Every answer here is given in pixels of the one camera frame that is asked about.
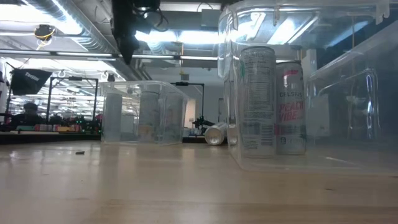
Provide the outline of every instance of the aluminum can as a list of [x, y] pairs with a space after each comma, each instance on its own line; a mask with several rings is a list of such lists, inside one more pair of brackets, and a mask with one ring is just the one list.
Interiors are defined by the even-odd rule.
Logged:
[[245, 157], [276, 153], [275, 62], [275, 52], [269, 47], [249, 47], [239, 56], [237, 119]]
[[156, 86], [148, 86], [141, 92], [139, 103], [138, 141], [157, 142], [159, 129], [159, 90]]
[[207, 144], [218, 146], [224, 142], [226, 136], [226, 123], [220, 122], [208, 128], [205, 132]]
[[276, 65], [277, 153], [304, 154], [306, 147], [303, 69], [298, 62]]

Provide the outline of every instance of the person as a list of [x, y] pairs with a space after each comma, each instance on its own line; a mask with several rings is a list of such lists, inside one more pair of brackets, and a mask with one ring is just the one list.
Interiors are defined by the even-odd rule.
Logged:
[[25, 113], [12, 117], [10, 126], [17, 128], [18, 125], [35, 126], [44, 124], [44, 119], [37, 115], [37, 105], [29, 102], [24, 105]]

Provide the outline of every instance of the fluorescent light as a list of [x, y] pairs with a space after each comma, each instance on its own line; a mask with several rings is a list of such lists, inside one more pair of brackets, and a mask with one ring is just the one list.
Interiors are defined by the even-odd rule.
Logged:
[[80, 89], [80, 91], [82, 91], [83, 93], [87, 93], [87, 94], [89, 94], [89, 95], [91, 95], [91, 96], [94, 96], [94, 94], [90, 93], [89, 91], [82, 90], [82, 89]]
[[295, 41], [298, 37], [300, 37], [314, 22], [318, 20], [318, 16], [315, 16], [310, 22], [308, 22], [305, 26], [303, 26], [290, 40], [288, 41], [289, 44], [291, 44], [293, 41]]
[[19, 21], [19, 22], [31, 22], [32, 20], [53, 25], [60, 29], [65, 34], [80, 34], [82, 28], [76, 21], [69, 15], [69, 13], [59, 4], [58, 1], [52, 0], [52, 2], [58, 6], [58, 8], [64, 13], [65, 20], [58, 21], [49, 14], [44, 14], [37, 10], [34, 6], [28, 3], [26, 0], [22, 0], [25, 5], [2, 5], [0, 7], [0, 20], [8, 21]]
[[59, 56], [81, 56], [81, 57], [112, 57], [112, 54], [82, 53], [82, 52], [57, 52]]
[[217, 32], [208, 31], [183, 31], [178, 41], [184, 44], [218, 44], [220, 42]]
[[150, 34], [137, 31], [135, 35], [137, 40], [144, 42], [173, 42], [177, 41], [177, 36], [171, 30], [165, 32], [151, 31]]
[[92, 71], [112, 71], [116, 72], [114, 67], [109, 66], [103, 61], [83, 61], [83, 60], [55, 60], [63, 68], [71, 68], [73, 70], [92, 70]]
[[294, 23], [287, 18], [269, 39], [268, 44], [285, 44], [294, 35]]
[[209, 60], [209, 61], [217, 61], [217, 57], [201, 57], [201, 56], [184, 56], [181, 55], [180, 58], [182, 60]]
[[60, 84], [64, 85], [64, 86], [70, 86], [69, 84], [67, 84], [66, 82], [61, 81]]
[[174, 59], [171, 55], [133, 55], [133, 58], [145, 58], [145, 59]]
[[27, 54], [32, 54], [32, 55], [50, 55], [50, 52], [42, 52], [42, 51], [36, 51], [36, 50], [5, 50], [5, 49], [0, 49], [0, 54], [21, 54], [21, 55], [27, 55]]
[[22, 37], [22, 36], [30, 36], [34, 35], [33, 32], [3, 32], [0, 30], [0, 35], [14, 36], [14, 37]]
[[[26, 95], [26, 96], [33, 96], [33, 97], [40, 97], [40, 98], [48, 98], [48, 94], [33, 94], [33, 95]], [[94, 100], [95, 96], [83, 96], [83, 95], [53, 95], [51, 94], [51, 99], [64, 99], [64, 98], [76, 98], [79, 100]], [[98, 96], [97, 101], [103, 101], [103, 97]]]
[[114, 62], [116, 58], [87, 58], [87, 60], [100, 60], [105, 62]]
[[246, 40], [254, 39], [257, 36], [257, 33], [259, 32], [259, 29], [261, 27], [261, 24], [262, 24], [262, 22], [264, 22], [264, 19], [266, 18], [266, 14], [259, 13], [259, 12], [252, 12], [250, 14], [250, 18], [252, 19], [254, 26], [248, 32], [248, 35], [246, 36]]
[[2, 4], [0, 7], [0, 21], [48, 23], [52, 19], [51, 16], [34, 10], [30, 5]]
[[74, 92], [74, 93], [80, 92], [80, 89], [79, 89], [79, 88], [76, 88], [76, 87], [68, 87], [67, 90], [72, 91], [72, 92]]
[[209, 5], [203, 2], [162, 2], [160, 4], [160, 10], [180, 12], [201, 12], [202, 9], [221, 10], [220, 3], [209, 3]]

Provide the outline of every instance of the softbox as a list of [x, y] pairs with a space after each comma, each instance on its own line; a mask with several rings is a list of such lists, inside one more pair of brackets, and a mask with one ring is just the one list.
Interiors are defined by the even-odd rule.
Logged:
[[14, 95], [37, 94], [52, 72], [39, 69], [14, 69], [11, 89]]

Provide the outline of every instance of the plastic bin lid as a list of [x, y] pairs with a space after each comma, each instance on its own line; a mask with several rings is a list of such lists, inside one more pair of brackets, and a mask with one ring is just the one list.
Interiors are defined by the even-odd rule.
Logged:
[[[237, 18], [236, 13], [244, 9], [259, 9], [265, 7], [287, 7], [281, 11], [294, 12], [295, 7], [323, 7], [323, 6], [376, 6], [376, 19], [382, 21], [382, 18], [390, 16], [390, 4], [398, 3], [398, 0], [245, 0], [227, 6], [220, 15], [220, 20], [228, 14]], [[234, 19], [234, 28], [237, 29], [238, 20]]]

